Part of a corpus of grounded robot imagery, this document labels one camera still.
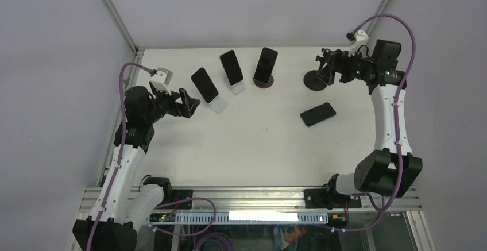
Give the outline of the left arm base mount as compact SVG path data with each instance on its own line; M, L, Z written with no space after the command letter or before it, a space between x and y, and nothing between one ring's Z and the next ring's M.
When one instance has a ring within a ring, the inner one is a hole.
M189 201L194 197L194 191L188 188L172 190L168 199L164 199L161 203L157 204L154 209L156 210L190 210L192 209L193 201Z

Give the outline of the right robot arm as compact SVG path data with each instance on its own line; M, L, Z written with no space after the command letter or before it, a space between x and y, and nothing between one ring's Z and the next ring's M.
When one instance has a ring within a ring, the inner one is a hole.
M324 188L328 207L338 208L355 194L375 193L383 197L401 198L409 190L423 168L423 160L413 155L405 129L405 72L396 69L401 44L376 41L371 56L323 48L316 57L320 66L315 76L330 86L335 74L339 81L360 80L366 83L375 120L373 151L348 175L333 175Z

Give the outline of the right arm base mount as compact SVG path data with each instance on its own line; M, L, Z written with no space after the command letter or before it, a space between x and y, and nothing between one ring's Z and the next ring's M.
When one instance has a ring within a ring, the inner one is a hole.
M331 194L321 188L308 188L303 191L306 209L361 208L359 199L342 194Z

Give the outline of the white folding phone stand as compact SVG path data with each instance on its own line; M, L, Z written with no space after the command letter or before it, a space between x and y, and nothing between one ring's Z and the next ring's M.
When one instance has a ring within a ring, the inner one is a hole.
M232 86L230 86L230 90L231 92L234 94L234 95L238 95L240 94L241 92L245 91L246 90L246 85L244 83L244 81L240 81Z

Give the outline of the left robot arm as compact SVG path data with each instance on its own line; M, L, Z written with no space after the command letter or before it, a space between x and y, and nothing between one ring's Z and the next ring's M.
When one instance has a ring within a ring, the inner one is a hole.
M121 91L122 121L114 137L114 154L106 181L86 219L72 228L81 250L135 250L138 234L150 212L173 201L170 181L157 178L129 200L138 167L154 136L154 124L166 115L191 118L200 100L180 88L177 92L135 86Z

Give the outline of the black phone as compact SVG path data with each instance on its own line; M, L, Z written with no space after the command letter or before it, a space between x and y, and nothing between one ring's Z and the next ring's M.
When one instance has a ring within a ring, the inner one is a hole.
M336 116L336 114L337 112L332 105L326 102L300 113L300 118L306 127L310 127L332 118Z
M205 68L200 67L194 72L191 75L191 80L206 103L211 103L219 95L215 84Z
M261 51L256 70L253 75L253 80L267 84L272 75L277 56L278 52L276 50L264 47Z
M234 50L229 50L219 58L231 86L243 81L243 73Z

